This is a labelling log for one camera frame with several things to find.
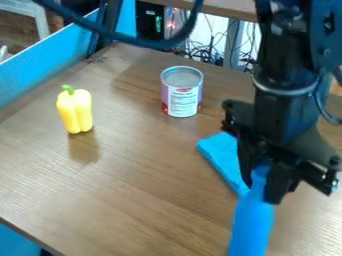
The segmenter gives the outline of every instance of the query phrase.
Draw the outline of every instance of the blue cloth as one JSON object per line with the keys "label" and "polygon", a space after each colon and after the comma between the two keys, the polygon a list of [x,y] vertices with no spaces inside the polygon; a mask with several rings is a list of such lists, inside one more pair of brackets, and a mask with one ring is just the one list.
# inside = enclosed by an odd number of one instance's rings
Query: blue cloth
{"label": "blue cloth", "polygon": [[247,194],[249,188],[241,178],[237,142],[233,136],[220,132],[199,140],[196,148],[239,197]]}

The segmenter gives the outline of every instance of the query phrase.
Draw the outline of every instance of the table surface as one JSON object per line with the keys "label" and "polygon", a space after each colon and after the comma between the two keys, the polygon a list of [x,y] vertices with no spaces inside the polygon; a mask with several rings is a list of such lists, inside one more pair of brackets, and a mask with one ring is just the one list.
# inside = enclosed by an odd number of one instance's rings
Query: table surface
{"label": "table surface", "polygon": [[[200,114],[162,113],[159,74],[171,65],[203,71]],[[0,112],[0,221],[56,255],[225,255],[236,198],[194,145],[219,131],[223,99],[252,100],[250,80],[125,45],[65,71]],[[92,92],[93,131],[64,131],[65,83]],[[320,129],[341,151],[341,129]],[[301,184],[277,207],[268,255],[340,255],[341,199]]]}
{"label": "table surface", "polygon": [[[194,0],[141,0],[181,9],[190,9]],[[257,20],[254,0],[204,0],[203,12],[245,21]]]}

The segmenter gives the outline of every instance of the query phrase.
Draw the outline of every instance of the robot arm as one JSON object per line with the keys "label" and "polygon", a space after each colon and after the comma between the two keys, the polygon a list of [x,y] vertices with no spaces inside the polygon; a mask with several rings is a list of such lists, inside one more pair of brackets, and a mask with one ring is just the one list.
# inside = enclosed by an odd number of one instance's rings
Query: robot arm
{"label": "robot arm", "polygon": [[239,141],[242,177],[251,186],[251,172],[263,158],[271,159],[264,200],[279,204],[301,180],[329,195],[338,183],[340,158],[320,136],[331,73],[342,81],[337,24],[339,1],[257,0],[262,33],[253,83],[253,105],[225,101],[223,130]]}

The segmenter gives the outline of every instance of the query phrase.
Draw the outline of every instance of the black cable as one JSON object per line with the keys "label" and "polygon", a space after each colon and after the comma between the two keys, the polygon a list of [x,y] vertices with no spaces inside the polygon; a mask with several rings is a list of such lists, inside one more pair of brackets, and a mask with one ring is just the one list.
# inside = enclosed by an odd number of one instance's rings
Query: black cable
{"label": "black cable", "polygon": [[172,36],[172,32],[173,32],[173,26],[175,25],[174,23],[175,23],[175,10],[173,9],[172,10],[172,15],[171,15],[171,28],[170,28],[170,38],[171,38],[171,36]]}
{"label": "black cable", "polygon": [[220,39],[219,39],[213,46],[216,46],[219,42],[221,42],[222,38],[224,38],[224,37],[227,35],[227,33],[229,32],[229,30],[231,29],[231,27],[232,27],[237,21],[238,21],[238,20],[234,20],[234,21],[229,25],[229,27],[227,28],[227,30],[226,30],[224,33],[218,32],[218,33],[215,34],[214,37],[216,37],[216,36],[219,35],[219,34],[222,34],[222,36],[220,37]]}
{"label": "black cable", "polygon": [[193,7],[191,9],[190,17],[186,24],[170,39],[167,40],[140,40],[132,36],[127,36],[123,33],[118,32],[108,32],[105,26],[99,26],[95,22],[89,21],[86,18],[83,18],[79,14],[73,12],[72,10],[65,8],[58,3],[55,3],[53,0],[33,0],[35,3],[57,13],[60,16],[65,17],[66,19],[71,20],[75,24],[96,32],[108,40],[118,40],[124,43],[147,47],[147,48],[155,48],[155,49],[169,49],[174,45],[177,45],[184,41],[188,35],[193,30],[196,20],[197,14],[203,6],[203,0],[195,0]]}
{"label": "black cable", "polygon": [[211,23],[210,23],[207,15],[205,13],[203,15],[204,15],[204,18],[207,20],[207,23],[208,23],[208,26],[209,26],[209,29],[210,29],[210,34],[213,35],[213,33],[214,33],[213,27],[211,26]]}
{"label": "black cable", "polygon": [[319,112],[322,114],[322,116],[324,117],[325,120],[327,120],[327,122],[333,124],[333,125],[341,125],[342,124],[342,119],[341,118],[337,118],[335,116],[333,116],[331,113],[329,113],[324,107],[323,104],[320,100],[319,97],[319,93],[318,90],[314,93],[314,98],[315,98],[315,102],[316,102],[316,106],[319,110]]}

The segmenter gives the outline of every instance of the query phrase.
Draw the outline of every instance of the screw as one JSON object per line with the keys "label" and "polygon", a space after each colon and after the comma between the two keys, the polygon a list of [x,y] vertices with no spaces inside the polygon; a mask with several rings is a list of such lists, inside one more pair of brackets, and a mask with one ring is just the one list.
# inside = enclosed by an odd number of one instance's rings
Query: screw
{"label": "screw", "polygon": [[331,50],[329,48],[324,48],[320,50],[320,53],[325,57],[329,57],[331,54]]}
{"label": "screw", "polygon": [[330,158],[330,161],[329,161],[330,166],[336,167],[337,165],[339,165],[339,163],[340,163],[340,158],[338,156],[333,156],[332,158]]}
{"label": "screw", "polygon": [[327,21],[327,22],[324,22],[324,28],[326,30],[331,30],[332,29],[332,24],[331,22]]}

